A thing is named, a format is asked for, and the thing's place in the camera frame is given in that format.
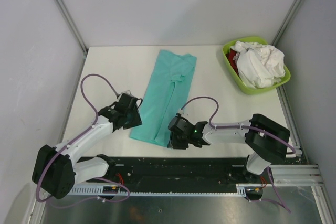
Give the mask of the teal t shirt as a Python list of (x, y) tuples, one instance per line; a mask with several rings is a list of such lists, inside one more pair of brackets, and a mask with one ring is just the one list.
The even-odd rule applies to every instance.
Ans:
[(132, 129), (134, 140), (167, 147), (171, 119), (187, 102), (197, 58), (160, 50), (140, 106), (142, 125)]

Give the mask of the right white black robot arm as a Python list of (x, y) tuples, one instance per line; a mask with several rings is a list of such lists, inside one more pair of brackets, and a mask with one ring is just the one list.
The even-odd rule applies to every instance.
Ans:
[(272, 164), (285, 162), (290, 148), (290, 131), (262, 114), (234, 124), (214, 124), (200, 121), (192, 124), (181, 114), (169, 123), (168, 148), (185, 150), (189, 145), (201, 148), (220, 143), (237, 143), (249, 146), (253, 153), (246, 158), (242, 169), (243, 179), (254, 183)]

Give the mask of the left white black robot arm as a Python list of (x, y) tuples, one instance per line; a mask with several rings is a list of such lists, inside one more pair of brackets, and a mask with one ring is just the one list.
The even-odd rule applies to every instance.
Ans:
[(57, 199), (64, 198), (74, 185), (101, 178), (110, 182), (116, 175), (116, 162), (104, 154), (81, 161), (84, 153), (118, 129), (130, 129), (142, 124), (137, 106), (127, 108), (117, 102), (97, 111), (91, 125), (71, 141), (54, 147), (44, 145), (37, 154), (32, 181), (37, 185), (35, 196), (43, 189)]

